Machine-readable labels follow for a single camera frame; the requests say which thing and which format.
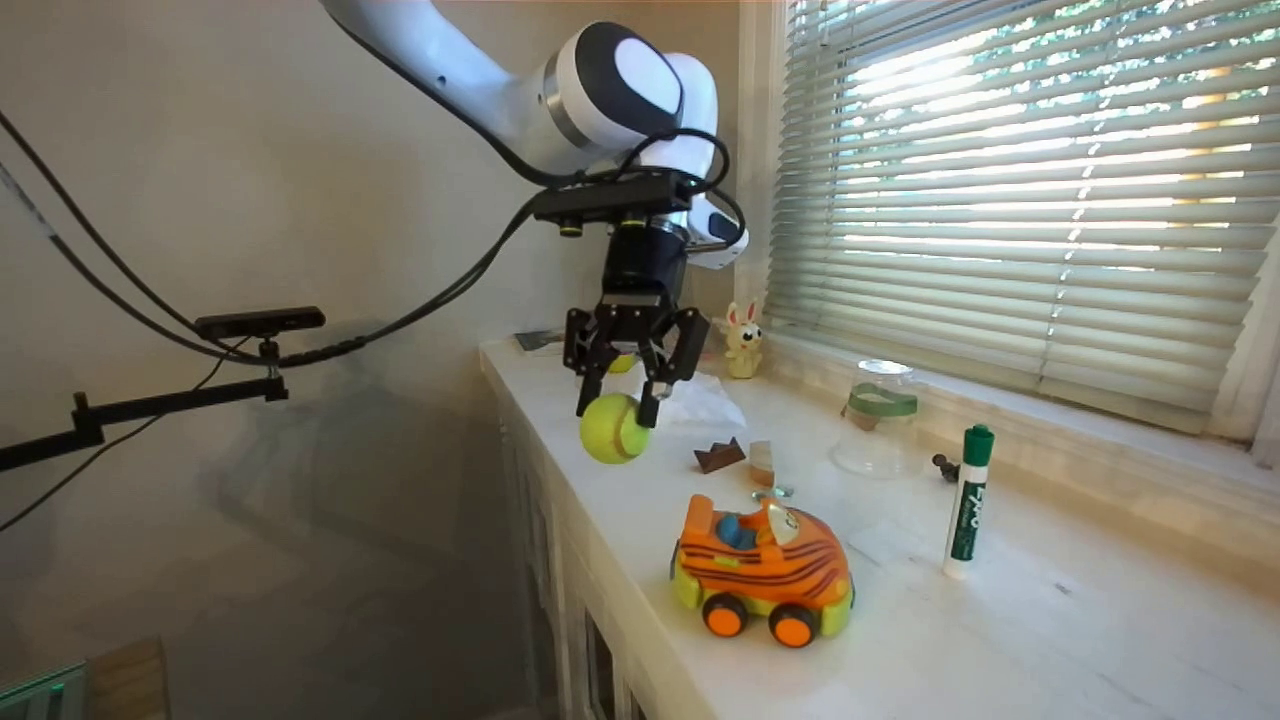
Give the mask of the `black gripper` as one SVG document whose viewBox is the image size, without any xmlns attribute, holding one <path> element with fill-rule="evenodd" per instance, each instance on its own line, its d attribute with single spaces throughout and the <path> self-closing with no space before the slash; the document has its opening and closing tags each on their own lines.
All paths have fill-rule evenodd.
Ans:
<svg viewBox="0 0 1280 720">
<path fill-rule="evenodd" d="M 605 285 L 592 308 L 571 308 L 564 363 L 581 374 L 576 416 L 605 389 L 615 354 L 637 351 L 654 380 L 641 389 L 637 419 L 657 427 L 665 383 L 695 373 L 710 318 L 679 304 L 686 234 L 668 228 L 621 223 L 610 238 Z"/>
</svg>

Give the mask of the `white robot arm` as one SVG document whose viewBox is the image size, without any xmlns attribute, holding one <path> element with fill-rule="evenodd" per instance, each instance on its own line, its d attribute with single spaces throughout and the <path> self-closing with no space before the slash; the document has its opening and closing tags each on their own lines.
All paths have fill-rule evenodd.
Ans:
<svg viewBox="0 0 1280 720">
<path fill-rule="evenodd" d="M 538 70 L 511 77 L 432 0 L 321 5 L 364 53 L 532 180 L 538 218 L 564 234 L 610 228 L 600 304 L 569 310 L 564 363 L 581 374 L 576 411 L 589 411 L 610 363 L 637 351 L 645 389 L 632 416 L 654 427 L 710 337 L 710 318 L 679 304 L 686 264 L 720 267 L 750 242 L 746 212 L 720 193 L 727 146 L 715 136 L 714 70 L 626 25 L 592 18 Z"/>
</svg>

